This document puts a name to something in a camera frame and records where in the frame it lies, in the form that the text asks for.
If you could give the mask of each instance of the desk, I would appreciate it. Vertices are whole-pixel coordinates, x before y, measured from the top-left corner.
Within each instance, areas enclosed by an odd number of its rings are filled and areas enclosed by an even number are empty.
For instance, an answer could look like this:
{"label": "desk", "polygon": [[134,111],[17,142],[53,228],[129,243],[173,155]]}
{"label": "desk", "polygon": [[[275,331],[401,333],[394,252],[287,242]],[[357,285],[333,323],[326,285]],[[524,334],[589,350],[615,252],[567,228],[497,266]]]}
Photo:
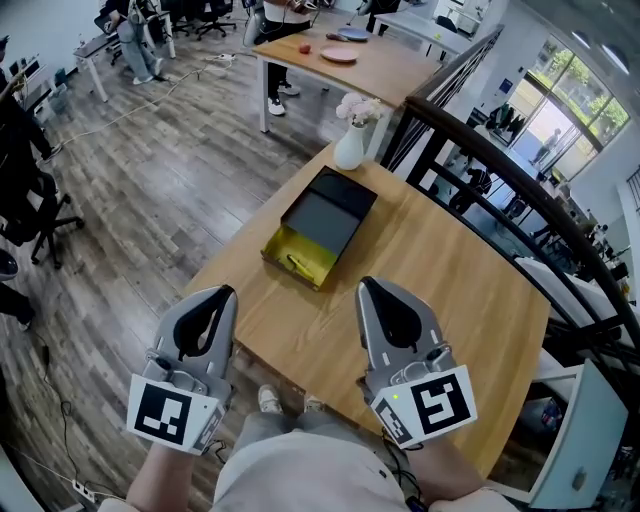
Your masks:
{"label": "desk", "polygon": [[426,43],[435,44],[444,51],[451,52],[455,55],[464,53],[471,42],[456,34],[447,30],[446,28],[438,25],[435,21],[425,20],[420,16],[411,14],[410,12],[395,12],[389,14],[376,14],[376,24],[373,28],[373,33],[377,34],[380,31],[382,24],[389,25],[390,27],[402,30],[409,35],[417,37],[423,41],[421,47],[421,53],[424,50],[426,53]]}
{"label": "desk", "polygon": [[478,421],[451,438],[486,476],[509,437],[532,378],[549,303],[489,245],[378,164],[344,174],[378,194],[320,292],[262,261],[280,217],[333,145],[293,176],[191,281],[186,294],[228,283],[238,294],[236,340],[289,382],[349,420],[380,425],[355,384],[367,366],[355,290],[366,275],[425,300],[456,360],[468,365]]}
{"label": "desk", "polygon": [[[169,56],[172,59],[175,59],[176,48],[175,48],[175,45],[173,44],[173,33],[171,31],[171,17],[169,15],[169,12],[168,11],[161,12],[159,15],[154,15],[154,17],[155,16],[157,16],[161,20],[164,20],[165,31],[167,34],[167,38],[169,39]],[[145,25],[145,38],[147,40],[150,39],[150,36],[148,35],[148,28],[146,25]],[[107,96],[107,93],[105,92],[104,87],[102,86],[100,75],[98,74],[96,65],[93,63],[93,57],[98,55],[100,52],[104,51],[108,46],[111,46],[112,44],[117,42],[118,42],[118,35],[116,33],[109,34],[109,35],[100,34],[99,36],[94,37],[91,41],[84,44],[83,46],[78,48],[75,52],[73,52],[73,55],[75,55],[75,57],[78,60],[85,63],[89,68],[89,73],[91,73],[91,78],[93,78],[93,83],[95,84],[96,89],[98,90],[98,94],[100,94],[100,98],[102,99],[102,101],[108,101],[109,96]],[[152,49],[154,48],[153,43],[149,43],[149,45],[151,46]]]}
{"label": "desk", "polygon": [[[357,92],[369,98],[380,98],[384,114],[376,124],[367,149],[367,157],[375,158],[382,137],[394,110],[405,98],[426,82],[439,65],[428,62],[395,41],[371,37],[366,43],[329,41],[327,29],[311,28],[253,49],[258,55],[258,96],[260,100],[260,130],[269,131],[267,108],[267,73],[269,62],[296,69],[346,92]],[[311,44],[311,53],[298,51],[302,42]],[[340,64],[320,55],[323,46],[349,46],[360,52],[353,64]]]}

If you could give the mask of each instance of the wire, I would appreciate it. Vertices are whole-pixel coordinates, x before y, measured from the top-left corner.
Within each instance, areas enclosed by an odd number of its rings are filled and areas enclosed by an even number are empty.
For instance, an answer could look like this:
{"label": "wire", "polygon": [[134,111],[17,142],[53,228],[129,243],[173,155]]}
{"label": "wire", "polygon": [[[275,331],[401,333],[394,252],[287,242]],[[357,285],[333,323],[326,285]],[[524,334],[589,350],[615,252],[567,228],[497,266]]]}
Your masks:
{"label": "wire", "polygon": [[197,74],[198,75],[198,79],[200,79],[200,74],[203,73],[204,71],[226,71],[227,69],[229,69],[233,65],[232,61],[227,61],[227,62],[228,62],[228,66],[226,66],[224,68],[211,67],[210,65],[206,65],[205,67],[203,67],[201,69],[194,69],[193,71],[189,71],[186,75],[184,75],[183,77],[179,78],[178,81],[173,84],[173,87],[171,87],[171,89],[169,89],[169,92],[167,92],[165,95],[161,96],[160,98],[158,98],[156,100],[153,100],[153,101],[150,101],[150,102],[146,103],[145,105],[141,105],[141,106],[139,106],[137,108],[134,108],[132,111],[127,112],[126,114],[122,114],[121,116],[116,117],[113,121],[110,121],[109,123],[105,124],[104,126],[101,126],[100,128],[74,135],[70,139],[62,142],[61,145],[62,146],[66,146],[67,144],[69,144],[70,142],[73,142],[76,139],[79,139],[81,137],[86,137],[87,135],[93,135],[95,133],[101,132],[102,130],[105,130],[106,128],[109,128],[110,126],[116,124],[118,121],[121,121],[122,119],[125,119],[125,118],[129,117],[132,114],[135,114],[136,112],[139,112],[141,110],[144,110],[145,108],[149,108],[149,107],[151,107],[153,105],[156,105],[157,103],[159,103],[162,100],[164,100],[164,99],[168,98],[169,96],[171,96],[173,91],[176,90],[176,88],[182,83],[182,81],[185,80],[187,77],[193,75],[193,74]]}

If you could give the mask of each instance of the white vase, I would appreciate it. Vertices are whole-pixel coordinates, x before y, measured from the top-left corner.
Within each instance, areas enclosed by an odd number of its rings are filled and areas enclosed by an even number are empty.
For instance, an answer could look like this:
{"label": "white vase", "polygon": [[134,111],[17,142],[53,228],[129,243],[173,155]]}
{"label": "white vase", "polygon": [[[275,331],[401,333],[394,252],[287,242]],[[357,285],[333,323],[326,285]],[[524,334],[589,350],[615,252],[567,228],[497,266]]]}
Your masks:
{"label": "white vase", "polygon": [[364,126],[358,128],[349,125],[347,133],[338,141],[333,150],[333,161],[339,169],[351,171],[362,163],[364,160],[363,134]]}

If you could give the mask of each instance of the floor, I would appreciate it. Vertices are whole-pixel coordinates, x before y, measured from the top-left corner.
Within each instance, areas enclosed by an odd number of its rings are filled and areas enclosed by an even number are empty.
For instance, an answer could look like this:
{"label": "floor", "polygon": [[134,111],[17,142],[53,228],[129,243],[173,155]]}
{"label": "floor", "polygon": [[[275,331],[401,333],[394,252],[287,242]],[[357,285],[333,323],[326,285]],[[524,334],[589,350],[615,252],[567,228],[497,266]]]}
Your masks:
{"label": "floor", "polygon": [[[148,443],[125,428],[128,386],[131,373],[142,370],[159,317],[262,203],[346,128],[334,115],[342,94],[300,78],[301,97],[285,99],[286,117],[261,133],[255,59],[242,47],[243,28],[240,22],[225,39],[177,37],[177,59],[166,63],[172,80],[204,67],[213,54],[235,52],[238,58],[227,71],[191,75],[157,104],[68,142],[53,163],[41,166],[72,196],[69,210],[86,221],[84,230],[57,237],[61,270],[53,269],[46,250],[36,267],[29,260],[31,244],[16,248],[0,240],[21,268],[11,285],[37,310],[27,333],[13,318],[0,317],[0,365],[10,404],[0,435],[12,451],[63,477],[94,482],[88,485],[96,491],[123,496],[145,457]],[[97,66],[109,102],[90,93],[88,74],[72,75],[64,113],[46,124],[52,142],[96,130],[171,87],[133,87],[122,60],[112,68],[104,56]],[[51,353],[46,382],[45,344]],[[234,360],[231,380],[238,395],[217,433],[228,445],[256,410],[258,385],[279,384],[243,354]],[[281,389],[286,406],[300,410],[301,396]],[[69,402],[69,456],[56,391]],[[51,510],[78,501],[67,482],[14,455]],[[209,510],[220,468],[212,453],[198,459],[192,510]]]}

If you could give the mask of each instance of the table leg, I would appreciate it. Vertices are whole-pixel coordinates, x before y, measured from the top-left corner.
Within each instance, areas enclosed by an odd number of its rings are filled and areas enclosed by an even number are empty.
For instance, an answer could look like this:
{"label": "table leg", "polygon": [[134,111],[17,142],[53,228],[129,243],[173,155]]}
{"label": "table leg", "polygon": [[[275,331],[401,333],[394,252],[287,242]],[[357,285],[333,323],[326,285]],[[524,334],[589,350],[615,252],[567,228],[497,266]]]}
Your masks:
{"label": "table leg", "polygon": [[376,123],[376,127],[373,130],[373,135],[371,136],[371,140],[369,141],[369,147],[367,148],[366,157],[375,160],[376,155],[378,154],[378,150],[380,149],[380,145],[382,144],[382,138],[387,131],[387,127],[389,126],[389,121],[391,121],[391,116],[393,115],[393,109],[391,107],[384,107],[384,111],[378,122]]}
{"label": "table leg", "polygon": [[176,45],[173,44],[173,31],[171,30],[171,17],[169,15],[164,17],[164,29],[167,32],[169,38],[169,57],[176,58]]}
{"label": "table leg", "polygon": [[260,131],[269,131],[269,107],[267,105],[267,81],[269,79],[269,63],[258,57],[258,105],[260,106]]}
{"label": "table leg", "polygon": [[107,96],[107,93],[104,92],[104,87],[102,87],[102,82],[100,81],[100,75],[98,75],[96,65],[93,63],[91,58],[86,59],[86,62],[89,67],[89,72],[91,73],[91,78],[93,78],[93,83],[96,84],[96,89],[98,89],[98,94],[100,94],[100,98],[102,98],[102,101],[107,101],[109,97]]}

